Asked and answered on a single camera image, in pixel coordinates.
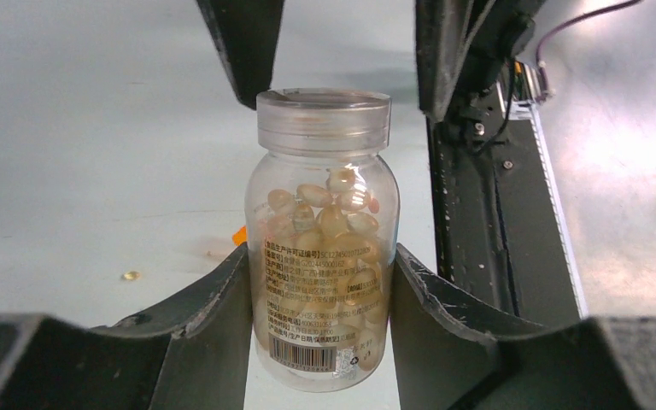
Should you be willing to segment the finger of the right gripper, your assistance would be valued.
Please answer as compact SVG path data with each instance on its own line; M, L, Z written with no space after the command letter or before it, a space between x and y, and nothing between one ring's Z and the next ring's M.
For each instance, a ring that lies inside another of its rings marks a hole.
M416 1L415 61L419 109L444 120L455 93L479 93L535 31L533 1Z
M196 0L233 93L255 109L271 88L284 0Z

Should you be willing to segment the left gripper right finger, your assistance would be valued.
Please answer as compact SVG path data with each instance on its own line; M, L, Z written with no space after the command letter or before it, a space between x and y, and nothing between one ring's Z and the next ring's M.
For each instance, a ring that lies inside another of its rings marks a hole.
M656 317L548 329L398 246L389 321L404 409L656 409Z

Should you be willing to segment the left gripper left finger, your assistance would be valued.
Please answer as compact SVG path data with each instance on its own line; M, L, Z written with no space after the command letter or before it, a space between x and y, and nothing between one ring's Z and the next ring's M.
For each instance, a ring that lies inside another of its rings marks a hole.
M251 334L245 246L112 326L0 314L0 409L240 409Z

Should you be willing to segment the orange pill organizer box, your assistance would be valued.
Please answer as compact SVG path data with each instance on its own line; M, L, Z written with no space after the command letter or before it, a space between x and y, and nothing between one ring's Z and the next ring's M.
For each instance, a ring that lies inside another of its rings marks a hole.
M247 242L247 226L243 225L238 231L236 231L232 236L231 240L233 244L237 246L241 246L243 243Z

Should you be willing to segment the clear pill bottle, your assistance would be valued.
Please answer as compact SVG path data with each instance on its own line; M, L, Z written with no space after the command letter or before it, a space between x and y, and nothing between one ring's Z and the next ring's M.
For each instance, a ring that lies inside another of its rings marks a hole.
M297 88L256 98L266 151L244 200L261 364L300 391L344 390L384 357L400 194L381 157L390 97Z

